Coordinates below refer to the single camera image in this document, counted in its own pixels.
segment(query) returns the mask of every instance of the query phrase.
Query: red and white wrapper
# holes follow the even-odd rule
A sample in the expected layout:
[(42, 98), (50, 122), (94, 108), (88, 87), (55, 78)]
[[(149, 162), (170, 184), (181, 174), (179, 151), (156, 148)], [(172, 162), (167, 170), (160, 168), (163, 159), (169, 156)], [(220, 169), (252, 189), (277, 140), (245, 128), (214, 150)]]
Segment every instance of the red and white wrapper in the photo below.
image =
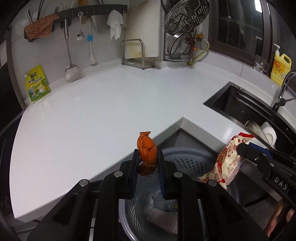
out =
[(253, 138), (253, 135), (242, 132), (234, 136), (218, 155), (212, 171), (199, 177), (199, 179), (205, 183), (208, 180), (215, 180), (224, 189), (227, 189), (227, 185), (235, 178), (244, 163), (244, 158), (236, 152), (237, 146), (241, 143), (249, 144)]

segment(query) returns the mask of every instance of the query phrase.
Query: brown towel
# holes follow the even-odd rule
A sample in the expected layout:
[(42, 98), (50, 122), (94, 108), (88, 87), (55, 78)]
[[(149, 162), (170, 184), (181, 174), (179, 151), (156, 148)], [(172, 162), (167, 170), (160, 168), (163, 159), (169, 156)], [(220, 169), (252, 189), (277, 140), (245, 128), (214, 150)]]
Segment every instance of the brown towel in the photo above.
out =
[(25, 32), (29, 40), (39, 37), (48, 37), (52, 30), (54, 20), (58, 19), (57, 14), (51, 14), (44, 18), (41, 18), (34, 23), (25, 27)]

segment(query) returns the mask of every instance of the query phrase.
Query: black sink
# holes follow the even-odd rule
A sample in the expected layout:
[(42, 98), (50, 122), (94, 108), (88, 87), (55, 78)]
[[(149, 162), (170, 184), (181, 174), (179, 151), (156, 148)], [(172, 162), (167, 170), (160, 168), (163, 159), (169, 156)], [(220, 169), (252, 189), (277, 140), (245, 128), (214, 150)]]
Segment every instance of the black sink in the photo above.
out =
[(268, 121), (277, 135), (275, 148), (296, 157), (295, 130), (281, 115), (274, 114), (270, 106), (241, 87), (229, 82), (204, 105), (224, 115), (248, 132), (250, 130), (245, 127), (246, 121), (253, 119), (258, 125)]

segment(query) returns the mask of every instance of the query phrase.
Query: metal spatula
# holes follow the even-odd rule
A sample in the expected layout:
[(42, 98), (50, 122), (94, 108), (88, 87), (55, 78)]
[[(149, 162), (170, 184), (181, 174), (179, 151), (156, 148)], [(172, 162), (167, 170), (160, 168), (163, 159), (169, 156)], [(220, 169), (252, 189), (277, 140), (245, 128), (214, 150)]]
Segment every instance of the metal spatula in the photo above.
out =
[(69, 31), (68, 31), (67, 17), (65, 17), (65, 39), (67, 42), (68, 55), (70, 60), (70, 65), (65, 70), (65, 81), (70, 83), (81, 78), (81, 70), (76, 64), (72, 64), (70, 49), (69, 49)]

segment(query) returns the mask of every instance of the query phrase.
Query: glass mug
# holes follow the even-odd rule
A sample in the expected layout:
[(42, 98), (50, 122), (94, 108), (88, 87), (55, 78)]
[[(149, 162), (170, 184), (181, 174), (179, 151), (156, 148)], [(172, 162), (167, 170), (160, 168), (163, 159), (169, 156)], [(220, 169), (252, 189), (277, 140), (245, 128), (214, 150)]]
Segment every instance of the glass mug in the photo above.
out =
[(263, 73), (269, 70), (269, 64), (264, 58), (256, 54), (255, 64), (253, 68), (260, 73)]

